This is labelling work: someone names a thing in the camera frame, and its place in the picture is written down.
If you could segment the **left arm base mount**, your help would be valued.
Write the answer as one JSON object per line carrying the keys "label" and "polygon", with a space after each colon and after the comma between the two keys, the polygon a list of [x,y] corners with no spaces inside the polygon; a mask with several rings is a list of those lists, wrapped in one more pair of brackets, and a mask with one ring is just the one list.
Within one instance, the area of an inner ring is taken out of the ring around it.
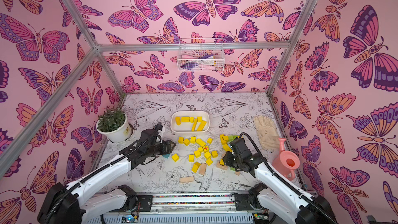
{"label": "left arm base mount", "polygon": [[150,212],[152,207],[153,195],[138,195],[128,197],[119,212]]}

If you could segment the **yellow cylinder block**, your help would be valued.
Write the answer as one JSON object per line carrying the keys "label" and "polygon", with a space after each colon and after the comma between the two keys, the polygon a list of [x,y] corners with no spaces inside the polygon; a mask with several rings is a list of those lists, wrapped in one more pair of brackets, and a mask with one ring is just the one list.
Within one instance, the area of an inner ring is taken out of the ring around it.
{"label": "yellow cylinder block", "polygon": [[180,119],[180,117],[176,117],[176,118],[175,118],[175,121],[176,121],[176,124],[177,124],[177,125],[181,125],[181,119]]}

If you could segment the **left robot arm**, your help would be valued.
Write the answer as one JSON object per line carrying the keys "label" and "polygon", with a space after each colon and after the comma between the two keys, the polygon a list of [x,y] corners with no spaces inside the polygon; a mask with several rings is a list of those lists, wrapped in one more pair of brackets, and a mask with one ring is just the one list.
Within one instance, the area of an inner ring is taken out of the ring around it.
{"label": "left robot arm", "polygon": [[170,155],[176,144],[164,140],[164,132],[164,126],[158,122],[154,128],[142,131],[137,141],[119,151],[109,163],[76,181],[52,186],[38,213],[38,222],[86,224],[110,211],[138,210],[137,193],[127,185],[118,186],[103,195],[98,192],[118,177],[145,165],[147,158]]}

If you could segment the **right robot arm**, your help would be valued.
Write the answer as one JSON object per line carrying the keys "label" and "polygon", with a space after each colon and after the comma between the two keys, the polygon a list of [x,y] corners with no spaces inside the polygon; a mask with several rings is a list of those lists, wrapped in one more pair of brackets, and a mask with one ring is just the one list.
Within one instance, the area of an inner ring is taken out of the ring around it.
{"label": "right robot arm", "polygon": [[329,202],[294,185],[267,161],[245,132],[231,142],[232,151],[223,157],[225,165],[246,172],[260,181],[252,187],[252,205],[272,211],[288,224],[336,224]]}

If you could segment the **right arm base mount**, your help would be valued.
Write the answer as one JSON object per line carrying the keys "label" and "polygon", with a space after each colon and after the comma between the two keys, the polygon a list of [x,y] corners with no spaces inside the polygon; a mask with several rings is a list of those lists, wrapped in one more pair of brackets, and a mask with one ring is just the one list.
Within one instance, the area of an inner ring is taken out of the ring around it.
{"label": "right arm base mount", "polygon": [[270,209],[265,207],[264,194],[238,194],[233,193],[230,195],[231,201],[235,204],[237,211],[252,211],[252,212],[269,212]]}

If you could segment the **yellow long block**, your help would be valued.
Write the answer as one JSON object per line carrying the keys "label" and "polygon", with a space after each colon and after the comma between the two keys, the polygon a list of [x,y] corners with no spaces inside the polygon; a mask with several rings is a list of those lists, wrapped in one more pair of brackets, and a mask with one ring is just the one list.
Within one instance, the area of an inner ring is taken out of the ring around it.
{"label": "yellow long block", "polygon": [[207,125],[207,121],[202,120],[197,131],[203,131],[205,129],[206,125]]}

